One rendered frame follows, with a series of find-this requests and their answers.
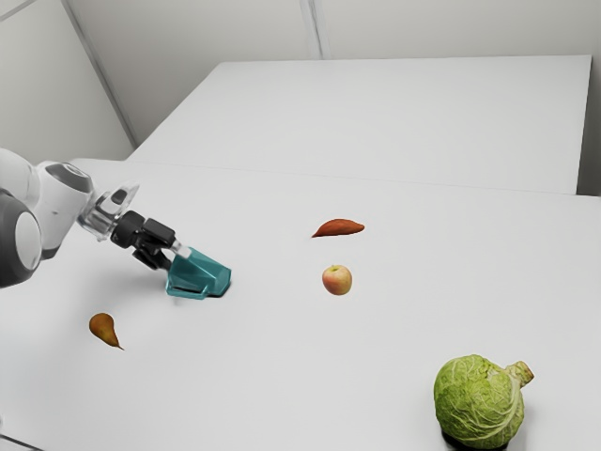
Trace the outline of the orange sweet potato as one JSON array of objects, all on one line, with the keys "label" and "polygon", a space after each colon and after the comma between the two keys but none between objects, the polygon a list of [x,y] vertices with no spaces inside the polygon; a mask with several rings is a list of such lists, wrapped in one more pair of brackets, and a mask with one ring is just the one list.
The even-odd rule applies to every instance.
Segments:
[{"label": "orange sweet potato", "polygon": [[312,235],[312,238],[353,235],[364,229],[365,225],[361,223],[350,219],[335,218],[323,223]]}]

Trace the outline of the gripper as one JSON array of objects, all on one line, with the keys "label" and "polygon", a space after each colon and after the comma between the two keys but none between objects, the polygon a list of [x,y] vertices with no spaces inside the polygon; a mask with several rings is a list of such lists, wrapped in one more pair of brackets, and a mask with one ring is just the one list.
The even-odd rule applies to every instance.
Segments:
[{"label": "gripper", "polygon": [[133,210],[127,211],[116,222],[111,242],[123,249],[133,247],[132,255],[153,271],[169,271],[172,266],[172,261],[162,249],[169,249],[184,259],[192,254],[190,247],[176,240],[176,232],[172,228]]}]

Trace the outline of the green cabbage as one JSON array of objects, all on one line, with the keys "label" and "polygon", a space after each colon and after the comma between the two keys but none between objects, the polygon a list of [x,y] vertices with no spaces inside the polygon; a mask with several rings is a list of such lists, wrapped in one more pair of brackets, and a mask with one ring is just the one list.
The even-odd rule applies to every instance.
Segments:
[{"label": "green cabbage", "polygon": [[507,445],[525,416],[521,389],[534,379],[522,361],[500,367],[472,354],[445,363],[434,382],[435,414],[443,433],[462,445]]}]

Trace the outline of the brown pear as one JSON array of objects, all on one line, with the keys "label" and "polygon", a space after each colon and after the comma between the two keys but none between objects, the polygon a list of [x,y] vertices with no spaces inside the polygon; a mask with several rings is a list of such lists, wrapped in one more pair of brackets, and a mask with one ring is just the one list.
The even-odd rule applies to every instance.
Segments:
[{"label": "brown pear", "polygon": [[98,313],[92,316],[88,322],[90,332],[110,347],[123,350],[115,331],[115,322],[111,315]]}]

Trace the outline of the teal faceted mug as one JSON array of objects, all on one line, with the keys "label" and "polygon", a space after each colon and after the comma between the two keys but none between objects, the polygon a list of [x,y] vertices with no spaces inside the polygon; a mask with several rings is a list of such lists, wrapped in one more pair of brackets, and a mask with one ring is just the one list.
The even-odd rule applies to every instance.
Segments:
[{"label": "teal faceted mug", "polygon": [[167,272],[165,291],[185,299],[221,298],[230,287],[231,273],[229,268],[191,248],[187,257],[175,256]]}]

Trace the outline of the red yellow apple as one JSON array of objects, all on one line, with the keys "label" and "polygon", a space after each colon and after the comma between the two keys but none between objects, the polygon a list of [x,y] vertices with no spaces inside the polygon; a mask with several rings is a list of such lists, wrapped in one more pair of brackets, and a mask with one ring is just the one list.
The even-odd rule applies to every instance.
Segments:
[{"label": "red yellow apple", "polygon": [[322,273],[322,284],[332,295],[341,296],[352,288],[352,273],[344,265],[331,265]]}]

